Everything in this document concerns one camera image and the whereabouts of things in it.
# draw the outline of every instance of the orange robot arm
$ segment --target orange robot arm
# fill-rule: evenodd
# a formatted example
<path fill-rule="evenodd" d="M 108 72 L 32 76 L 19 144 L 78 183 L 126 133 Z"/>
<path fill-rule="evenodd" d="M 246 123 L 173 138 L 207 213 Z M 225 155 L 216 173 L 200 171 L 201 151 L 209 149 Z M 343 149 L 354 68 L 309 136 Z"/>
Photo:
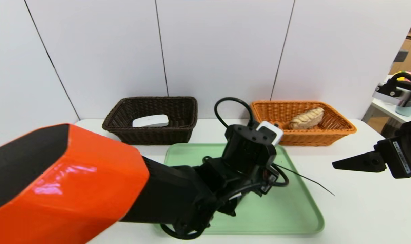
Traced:
<path fill-rule="evenodd" d="M 149 172 L 136 148 L 74 125 L 0 147 L 0 244 L 86 243 L 123 218 Z"/>
<path fill-rule="evenodd" d="M 196 238 L 216 211 L 235 216 L 248 192 L 288 184 L 272 165 L 277 134 L 262 124 L 227 126 L 222 157 L 194 167 L 165 166 L 75 125 L 22 136 L 0 147 L 0 244 L 83 244 L 116 221 Z"/>

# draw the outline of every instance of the bread loaf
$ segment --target bread loaf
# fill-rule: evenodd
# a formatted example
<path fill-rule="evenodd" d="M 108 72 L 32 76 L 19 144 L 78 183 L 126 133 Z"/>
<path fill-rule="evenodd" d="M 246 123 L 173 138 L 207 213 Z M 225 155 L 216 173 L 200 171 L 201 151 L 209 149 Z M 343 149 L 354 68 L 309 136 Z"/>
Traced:
<path fill-rule="evenodd" d="M 310 111 L 299 114 L 294 117 L 288 124 L 288 128 L 292 130 L 305 130 L 318 125 L 323 119 L 323 108 L 313 108 Z"/>

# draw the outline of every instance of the sticker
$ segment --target sticker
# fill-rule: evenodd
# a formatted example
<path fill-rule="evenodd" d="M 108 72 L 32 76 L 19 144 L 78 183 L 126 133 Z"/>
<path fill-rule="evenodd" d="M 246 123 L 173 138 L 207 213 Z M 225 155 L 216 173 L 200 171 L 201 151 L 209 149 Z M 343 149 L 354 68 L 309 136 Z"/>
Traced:
<path fill-rule="evenodd" d="M 401 163 L 403 164 L 404 170 L 406 171 L 406 173 L 410 174 L 410 168 L 409 165 L 407 164 L 406 158 L 404 157 L 403 152 L 401 151 L 400 145 L 398 144 L 398 142 L 393 142 L 394 147 L 397 151 L 397 154 L 400 158 Z"/>

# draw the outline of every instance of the small container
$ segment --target small container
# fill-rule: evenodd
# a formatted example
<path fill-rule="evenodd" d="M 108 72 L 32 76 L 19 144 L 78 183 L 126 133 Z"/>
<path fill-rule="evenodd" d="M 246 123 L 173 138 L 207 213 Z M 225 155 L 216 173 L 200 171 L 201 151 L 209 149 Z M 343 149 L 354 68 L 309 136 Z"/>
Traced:
<path fill-rule="evenodd" d="M 165 127 L 132 127 L 134 119 L 166 114 Z M 102 128 L 129 145 L 186 143 L 198 119 L 194 97 L 130 97 L 121 99 L 108 114 Z"/>
<path fill-rule="evenodd" d="M 310 109 L 325 110 L 322 121 L 312 129 L 290 130 L 288 123 L 294 116 Z M 251 104 L 257 121 L 278 124 L 284 131 L 280 145 L 328 146 L 356 132 L 356 127 L 337 110 L 324 102 L 316 101 L 258 101 Z"/>
<path fill-rule="evenodd" d="M 396 107 L 396 113 L 401 114 L 403 116 L 411 116 L 411 107 Z"/>

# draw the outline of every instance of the table surface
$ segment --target table surface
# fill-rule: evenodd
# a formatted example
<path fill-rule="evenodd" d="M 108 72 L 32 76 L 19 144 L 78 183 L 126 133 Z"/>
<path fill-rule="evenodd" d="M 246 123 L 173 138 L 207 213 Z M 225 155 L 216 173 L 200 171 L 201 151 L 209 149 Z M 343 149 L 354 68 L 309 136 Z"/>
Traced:
<path fill-rule="evenodd" d="M 226 119 L 228 124 L 246 120 Z M 383 137 L 360 120 L 351 120 L 358 132 L 328 147 L 285 147 L 299 173 L 317 180 L 336 196 L 305 180 L 322 212 L 326 226 L 315 235 L 202 235 L 189 241 L 195 244 L 361 244 L 411 243 L 411 178 L 394 179 L 381 173 L 335 170 L 331 162 L 372 151 Z M 78 126 L 119 140 L 102 130 L 103 119 L 86 119 Z M 190 143 L 226 143 L 225 128 L 217 119 L 199 119 Z M 164 162 L 169 146 L 137 146 L 147 157 Z M 116 223 L 98 235 L 91 244 L 182 243 L 157 235 L 150 224 Z"/>

